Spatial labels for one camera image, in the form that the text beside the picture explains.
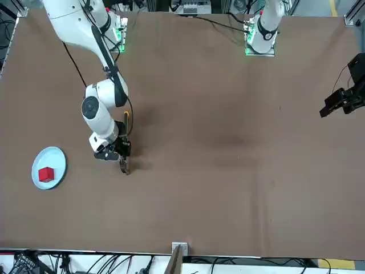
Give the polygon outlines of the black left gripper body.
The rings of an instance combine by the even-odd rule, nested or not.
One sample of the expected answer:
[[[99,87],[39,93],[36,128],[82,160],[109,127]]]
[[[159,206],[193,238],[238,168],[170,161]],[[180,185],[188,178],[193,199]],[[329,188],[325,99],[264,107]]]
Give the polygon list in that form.
[[[347,64],[354,85],[358,84],[364,79],[364,63],[364,53],[358,53]]]

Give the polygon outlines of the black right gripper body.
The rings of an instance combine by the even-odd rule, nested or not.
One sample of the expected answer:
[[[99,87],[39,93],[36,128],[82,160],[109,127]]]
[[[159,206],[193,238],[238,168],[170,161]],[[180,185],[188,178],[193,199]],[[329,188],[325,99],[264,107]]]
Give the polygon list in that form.
[[[128,123],[116,121],[118,136],[113,145],[115,151],[122,157],[129,157],[131,155],[131,142],[128,139]]]

